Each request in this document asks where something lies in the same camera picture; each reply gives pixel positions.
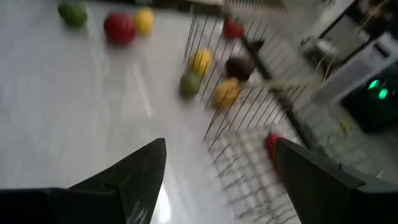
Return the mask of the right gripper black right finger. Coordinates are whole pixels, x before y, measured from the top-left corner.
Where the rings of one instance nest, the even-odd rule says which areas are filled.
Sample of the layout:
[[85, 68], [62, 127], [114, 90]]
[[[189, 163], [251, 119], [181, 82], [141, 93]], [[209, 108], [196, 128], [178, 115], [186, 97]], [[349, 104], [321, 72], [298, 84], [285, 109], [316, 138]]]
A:
[[276, 140], [274, 154], [302, 224], [398, 224], [398, 185], [285, 138]]

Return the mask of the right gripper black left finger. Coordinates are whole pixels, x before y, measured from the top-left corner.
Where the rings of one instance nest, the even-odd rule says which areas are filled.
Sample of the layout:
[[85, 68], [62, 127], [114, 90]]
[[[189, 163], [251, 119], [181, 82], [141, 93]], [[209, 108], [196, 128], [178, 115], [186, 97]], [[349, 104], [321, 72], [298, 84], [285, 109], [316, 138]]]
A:
[[150, 224], [166, 160], [157, 138], [69, 188], [0, 189], [0, 224]]

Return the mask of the red bell pepper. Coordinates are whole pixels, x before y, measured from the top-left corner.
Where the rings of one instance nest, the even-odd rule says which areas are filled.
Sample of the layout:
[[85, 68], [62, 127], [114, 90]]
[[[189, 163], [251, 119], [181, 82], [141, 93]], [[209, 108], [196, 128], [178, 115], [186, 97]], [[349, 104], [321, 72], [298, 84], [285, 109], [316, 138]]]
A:
[[277, 164], [277, 162], [275, 161], [275, 149], [276, 149], [275, 143], [278, 139], [279, 139], [278, 134], [269, 133], [264, 140], [265, 149], [267, 150], [268, 158], [270, 159], [274, 167]]

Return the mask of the large green fruit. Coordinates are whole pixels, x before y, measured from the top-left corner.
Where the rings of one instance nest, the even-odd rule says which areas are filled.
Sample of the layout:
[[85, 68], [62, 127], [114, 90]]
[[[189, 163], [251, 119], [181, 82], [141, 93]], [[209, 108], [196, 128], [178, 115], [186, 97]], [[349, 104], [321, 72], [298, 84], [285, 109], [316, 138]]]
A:
[[180, 79], [179, 92], [184, 98], [194, 97], [200, 90], [201, 76], [186, 72]]

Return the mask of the yellow lemon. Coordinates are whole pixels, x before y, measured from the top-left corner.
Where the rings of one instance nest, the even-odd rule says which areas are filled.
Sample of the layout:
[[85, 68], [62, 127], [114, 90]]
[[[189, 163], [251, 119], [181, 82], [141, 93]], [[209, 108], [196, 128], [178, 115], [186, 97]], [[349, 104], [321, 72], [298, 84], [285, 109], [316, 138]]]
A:
[[188, 67], [198, 75], [205, 75], [212, 64], [212, 54], [209, 49], [199, 49], [189, 60]]
[[154, 13], [151, 8], [146, 7], [134, 15], [134, 25], [141, 35], [149, 35], [152, 32]]

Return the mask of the dark red apple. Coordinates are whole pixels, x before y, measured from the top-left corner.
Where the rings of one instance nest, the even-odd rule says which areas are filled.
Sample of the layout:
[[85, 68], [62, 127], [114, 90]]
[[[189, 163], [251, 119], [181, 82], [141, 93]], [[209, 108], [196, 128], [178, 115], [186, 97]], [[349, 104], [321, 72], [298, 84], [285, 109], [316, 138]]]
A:
[[255, 67], [252, 60], [240, 57], [231, 57], [225, 63], [226, 75], [240, 82], [248, 81]]

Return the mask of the bright red apple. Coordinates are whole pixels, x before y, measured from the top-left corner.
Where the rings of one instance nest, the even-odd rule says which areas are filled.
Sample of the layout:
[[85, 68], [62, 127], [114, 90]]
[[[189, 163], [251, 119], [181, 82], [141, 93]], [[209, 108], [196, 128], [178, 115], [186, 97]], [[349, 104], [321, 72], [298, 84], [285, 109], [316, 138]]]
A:
[[129, 45], [136, 36], [136, 28], [129, 14], [114, 12], [103, 22], [106, 40], [114, 45]]

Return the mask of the green lime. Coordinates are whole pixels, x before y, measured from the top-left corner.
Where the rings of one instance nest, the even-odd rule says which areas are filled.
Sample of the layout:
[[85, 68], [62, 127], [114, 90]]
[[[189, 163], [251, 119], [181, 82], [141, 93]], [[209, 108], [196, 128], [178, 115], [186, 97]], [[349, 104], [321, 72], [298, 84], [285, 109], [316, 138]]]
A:
[[63, 22], [72, 28], [83, 27], [88, 18], [86, 7], [79, 2], [61, 1], [57, 4], [57, 11]]

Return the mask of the black computer green lights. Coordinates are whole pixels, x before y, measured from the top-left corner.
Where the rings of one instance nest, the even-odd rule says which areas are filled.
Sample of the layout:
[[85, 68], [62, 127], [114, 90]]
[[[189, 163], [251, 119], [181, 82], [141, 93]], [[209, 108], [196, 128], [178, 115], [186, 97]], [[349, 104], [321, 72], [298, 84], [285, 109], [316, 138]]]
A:
[[350, 92], [341, 101], [365, 133], [398, 124], [398, 66], [391, 66]]

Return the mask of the white grey appliance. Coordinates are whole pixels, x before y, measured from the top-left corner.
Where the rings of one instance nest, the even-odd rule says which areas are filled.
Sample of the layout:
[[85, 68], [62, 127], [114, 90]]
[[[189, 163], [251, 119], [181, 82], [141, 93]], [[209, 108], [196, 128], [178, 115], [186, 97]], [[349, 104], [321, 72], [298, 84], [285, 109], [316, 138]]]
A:
[[317, 106], [333, 104], [398, 61], [398, 40], [386, 32], [334, 72], [311, 97]]

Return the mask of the red round fruit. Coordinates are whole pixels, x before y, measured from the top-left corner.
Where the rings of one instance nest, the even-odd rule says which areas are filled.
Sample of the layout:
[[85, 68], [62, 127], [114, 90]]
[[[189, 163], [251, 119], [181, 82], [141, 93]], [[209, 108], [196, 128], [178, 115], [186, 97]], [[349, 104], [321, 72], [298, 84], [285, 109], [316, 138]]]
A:
[[223, 37], [226, 40], [234, 40], [244, 35], [244, 29], [240, 22], [231, 17], [227, 17], [223, 22]]

